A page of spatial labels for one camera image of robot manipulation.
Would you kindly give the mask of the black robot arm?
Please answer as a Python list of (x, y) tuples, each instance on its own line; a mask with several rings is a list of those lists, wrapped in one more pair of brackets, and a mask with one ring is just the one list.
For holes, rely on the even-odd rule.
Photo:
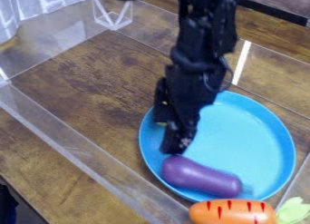
[(180, 154), (194, 141), (200, 109), (212, 104), (232, 73), (224, 55), (238, 41), (238, 0), (177, 0), (179, 33), (172, 63), (156, 83), (153, 121), (165, 126), (160, 151)]

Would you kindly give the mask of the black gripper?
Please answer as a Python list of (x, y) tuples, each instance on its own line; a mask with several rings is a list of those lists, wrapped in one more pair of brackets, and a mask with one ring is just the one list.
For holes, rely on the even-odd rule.
[(219, 93), (227, 64), (223, 56), (191, 61), (176, 49), (171, 60), (156, 82), (153, 121), (165, 122), (160, 152), (183, 154), (196, 136), (200, 109)]

